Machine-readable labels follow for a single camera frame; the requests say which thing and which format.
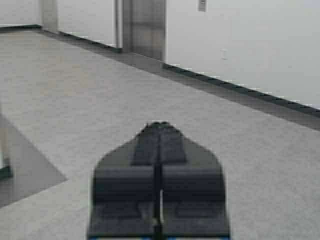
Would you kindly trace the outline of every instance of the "black robot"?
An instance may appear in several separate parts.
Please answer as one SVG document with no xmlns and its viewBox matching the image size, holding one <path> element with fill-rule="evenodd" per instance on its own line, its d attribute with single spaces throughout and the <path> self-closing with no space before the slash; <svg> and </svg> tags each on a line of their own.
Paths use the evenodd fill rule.
<svg viewBox="0 0 320 240">
<path fill-rule="evenodd" d="M 168 122 L 148 124 L 98 163 L 87 237 L 229 240 L 217 158 Z"/>
</svg>

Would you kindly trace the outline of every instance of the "gray speckled floor tile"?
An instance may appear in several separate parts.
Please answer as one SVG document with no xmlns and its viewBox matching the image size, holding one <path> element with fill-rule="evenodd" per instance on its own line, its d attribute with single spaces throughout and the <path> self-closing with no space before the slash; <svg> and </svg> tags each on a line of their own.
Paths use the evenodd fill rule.
<svg viewBox="0 0 320 240">
<path fill-rule="evenodd" d="M 234 239 L 320 239 L 317 118 L 45 35 L 1 34 L 3 113 L 68 181 L 1 208 L 0 239 L 85 239 L 95 164 L 156 120 L 220 159 Z"/>
</svg>

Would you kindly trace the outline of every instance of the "elevator door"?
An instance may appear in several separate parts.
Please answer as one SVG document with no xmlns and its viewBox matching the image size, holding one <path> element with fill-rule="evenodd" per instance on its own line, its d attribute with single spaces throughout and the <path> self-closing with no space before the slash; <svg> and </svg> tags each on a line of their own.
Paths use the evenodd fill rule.
<svg viewBox="0 0 320 240">
<path fill-rule="evenodd" d="M 163 60 L 166 0 L 132 0 L 131 50 Z"/>
<path fill-rule="evenodd" d="M 42 0 L 43 30 L 58 33 L 57 0 Z"/>
</svg>

